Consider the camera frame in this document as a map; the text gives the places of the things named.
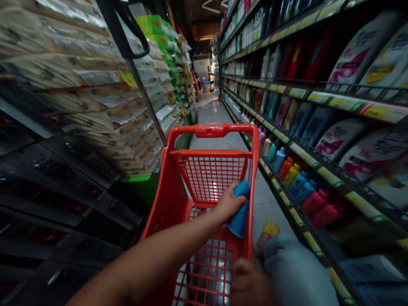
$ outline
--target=metal pole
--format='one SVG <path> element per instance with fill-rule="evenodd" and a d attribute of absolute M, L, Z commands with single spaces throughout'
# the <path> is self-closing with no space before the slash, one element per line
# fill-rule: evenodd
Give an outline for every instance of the metal pole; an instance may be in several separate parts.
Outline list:
<path fill-rule="evenodd" d="M 143 101 L 146 104 L 147 110 L 149 111 L 149 114 L 153 119 L 154 125 L 156 126 L 156 129 L 160 135 L 161 141 L 163 142 L 163 146 L 167 147 L 166 136 L 164 135 L 164 132 L 162 130 L 162 126 L 160 125 L 159 120 L 157 119 L 156 112 L 153 109 L 152 102 L 150 101 L 150 98 L 147 95 L 146 89 L 143 85 L 142 80 L 140 79 L 139 73 L 137 72 L 135 63 L 133 62 L 132 59 L 127 59 L 126 62 L 127 62 L 127 65 L 129 66 L 129 70 L 131 71 L 131 73 L 133 74 L 135 78 L 137 87 L 142 92 Z"/>

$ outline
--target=black handle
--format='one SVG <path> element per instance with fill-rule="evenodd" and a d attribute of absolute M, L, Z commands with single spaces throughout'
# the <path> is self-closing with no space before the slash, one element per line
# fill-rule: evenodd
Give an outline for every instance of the black handle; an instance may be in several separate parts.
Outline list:
<path fill-rule="evenodd" d="M 142 30 L 140 29 L 137 22 L 134 20 L 129 6 L 123 3 L 121 0 L 96 0 L 102 16 L 105 19 L 106 24 L 112 34 L 113 40 L 115 41 L 120 54 L 125 60 L 133 60 L 144 57 L 150 53 L 149 43 L 144 36 Z M 127 25 L 127 27 L 132 31 L 132 33 L 140 39 L 142 43 L 143 52 L 139 54 L 134 54 L 130 48 L 128 39 L 126 38 L 125 32 L 123 31 L 122 25 L 119 21 L 118 15 Z"/>

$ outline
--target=hand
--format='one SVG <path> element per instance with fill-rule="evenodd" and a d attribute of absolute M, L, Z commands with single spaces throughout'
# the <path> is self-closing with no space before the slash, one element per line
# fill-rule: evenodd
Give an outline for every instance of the hand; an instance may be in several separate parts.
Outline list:
<path fill-rule="evenodd" d="M 245 258 L 232 266 L 231 306 L 279 306 L 272 283 L 264 271 Z"/>
<path fill-rule="evenodd" d="M 234 196 L 234 188 L 237 185 L 238 183 L 232 183 L 228 186 L 215 207 L 214 212 L 221 216 L 223 222 L 231 218 L 247 200 L 244 195 Z"/>

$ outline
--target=foot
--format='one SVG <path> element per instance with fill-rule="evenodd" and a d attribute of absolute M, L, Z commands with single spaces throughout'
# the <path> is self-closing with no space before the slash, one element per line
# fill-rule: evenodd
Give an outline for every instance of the foot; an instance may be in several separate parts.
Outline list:
<path fill-rule="evenodd" d="M 258 242 L 255 245 L 255 255 L 263 260 L 264 259 L 264 248 L 272 238 L 276 237 L 279 234 L 279 226 L 273 222 L 268 221 L 263 227 L 261 236 L 259 237 Z"/>

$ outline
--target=orange bottle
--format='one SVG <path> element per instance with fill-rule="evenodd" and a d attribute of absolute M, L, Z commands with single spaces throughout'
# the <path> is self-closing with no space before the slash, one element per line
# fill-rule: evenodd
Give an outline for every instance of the orange bottle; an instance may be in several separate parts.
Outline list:
<path fill-rule="evenodd" d="M 280 168 L 279 171 L 279 177 L 283 181 L 286 177 L 286 174 L 288 174 L 289 169 L 295 164 L 295 159 L 291 156 L 289 156 L 285 162 L 283 163 L 282 167 Z"/>

